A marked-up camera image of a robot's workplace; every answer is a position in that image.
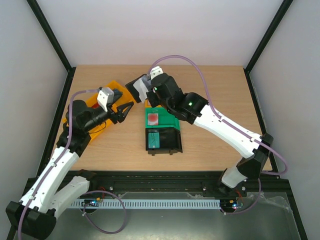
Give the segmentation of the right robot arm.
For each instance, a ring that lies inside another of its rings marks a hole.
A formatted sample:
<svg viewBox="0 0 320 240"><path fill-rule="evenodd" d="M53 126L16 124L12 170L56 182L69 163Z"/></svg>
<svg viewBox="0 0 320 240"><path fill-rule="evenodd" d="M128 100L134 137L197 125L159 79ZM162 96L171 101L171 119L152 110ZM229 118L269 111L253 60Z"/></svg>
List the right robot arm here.
<svg viewBox="0 0 320 240"><path fill-rule="evenodd" d="M175 79L161 70L149 75L151 91L146 95L153 107L161 105L178 120L209 131L241 155L241 160L219 177L216 188L222 195L229 196L241 182L260 177L271 152L271 135L245 129L217 112L207 99L195 92L183 93Z"/></svg>

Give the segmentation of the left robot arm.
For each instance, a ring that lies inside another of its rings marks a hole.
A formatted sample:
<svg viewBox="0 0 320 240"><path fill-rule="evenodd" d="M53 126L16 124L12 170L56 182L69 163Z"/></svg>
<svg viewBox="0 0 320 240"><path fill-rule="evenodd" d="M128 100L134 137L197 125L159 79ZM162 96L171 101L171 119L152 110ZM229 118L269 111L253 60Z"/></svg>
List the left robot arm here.
<svg viewBox="0 0 320 240"><path fill-rule="evenodd" d="M134 102L118 104L122 98L121 91L109 87L81 90L72 95L63 132L51 159L21 199L11 201L5 209L19 240L23 235L45 240L62 213L88 193L94 174L86 170L62 189L59 186L89 145L91 131L104 122L117 124L126 119Z"/></svg>

